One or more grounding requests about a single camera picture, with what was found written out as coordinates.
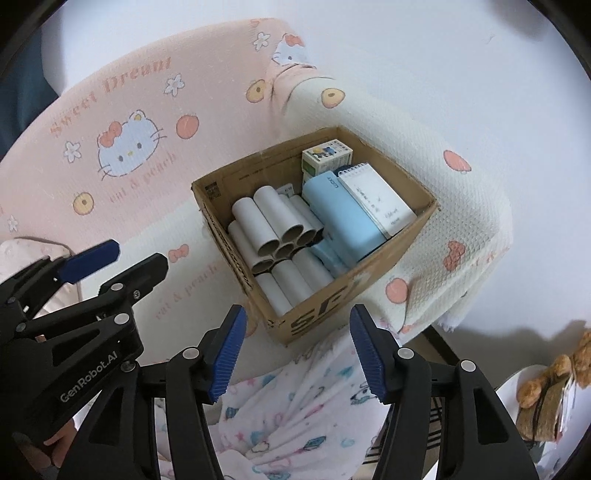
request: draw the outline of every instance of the notepad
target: notepad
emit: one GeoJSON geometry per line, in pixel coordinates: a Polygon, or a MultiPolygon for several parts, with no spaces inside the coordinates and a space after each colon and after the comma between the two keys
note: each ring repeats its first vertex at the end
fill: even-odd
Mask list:
{"type": "Polygon", "coordinates": [[[410,207],[370,164],[340,172],[339,180],[386,238],[416,220],[410,207]]]}

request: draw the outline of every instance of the toilet paper roll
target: toilet paper roll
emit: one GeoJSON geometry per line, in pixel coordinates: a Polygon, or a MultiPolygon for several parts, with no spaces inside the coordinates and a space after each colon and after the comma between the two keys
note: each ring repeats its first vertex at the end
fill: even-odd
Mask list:
{"type": "Polygon", "coordinates": [[[252,198],[283,243],[294,242],[300,236],[303,225],[273,187],[266,185],[259,188],[252,198]]]}
{"type": "Polygon", "coordinates": [[[304,217],[298,211],[298,209],[295,207],[295,205],[290,202],[289,197],[287,195],[279,195],[279,198],[281,199],[281,201],[283,203],[285,203],[285,205],[287,206],[287,208],[289,208],[289,210],[291,210],[291,213],[293,213],[295,215],[295,217],[298,219],[298,221],[302,224],[302,226],[304,228],[302,230],[302,233],[300,234],[300,236],[295,241],[296,242],[295,244],[298,247],[303,247],[304,245],[309,244],[312,240],[314,240],[314,237],[316,236],[317,230],[315,230],[310,225],[310,222],[306,219],[306,217],[304,217]]]}
{"type": "Polygon", "coordinates": [[[271,255],[279,247],[279,239],[254,200],[241,198],[232,205],[232,213],[259,257],[271,255]]]}
{"type": "Polygon", "coordinates": [[[273,278],[273,275],[270,273],[263,273],[261,275],[257,275],[255,280],[261,287],[261,290],[267,296],[267,300],[269,300],[269,303],[271,304],[271,307],[277,316],[284,316],[293,308],[289,300],[287,300],[285,294],[279,288],[279,285],[273,278]]]}
{"type": "Polygon", "coordinates": [[[299,250],[291,260],[314,292],[323,289],[334,280],[322,262],[308,248],[299,250]]]}
{"type": "Polygon", "coordinates": [[[271,269],[271,275],[294,307],[314,294],[291,260],[279,262],[271,269]]]}
{"type": "Polygon", "coordinates": [[[285,260],[286,258],[290,257],[295,247],[296,246],[294,244],[281,244],[281,246],[273,254],[273,258],[276,261],[285,260]]]}
{"type": "Polygon", "coordinates": [[[290,202],[293,204],[296,210],[300,212],[306,220],[308,220],[308,223],[312,226],[314,230],[319,232],[324,228],[322,222],[318,220],[318,217],[316,215],[314,215],[312,210],[310,210],[310,206],[304,201],[302,197],[300,197],[299,195],[292,195],[290,197],[290,202]]]}
{"type": "Polygon", "coordinates": [[[228,225],[228,233],[232,240],[234,240],[244,263],[251,269],[252,273],[256,275],[271,268],[274,263],[272,256],[267,255],[266,257],[261,257],[255,252],[238,220],[234,220],[228,225]]]}

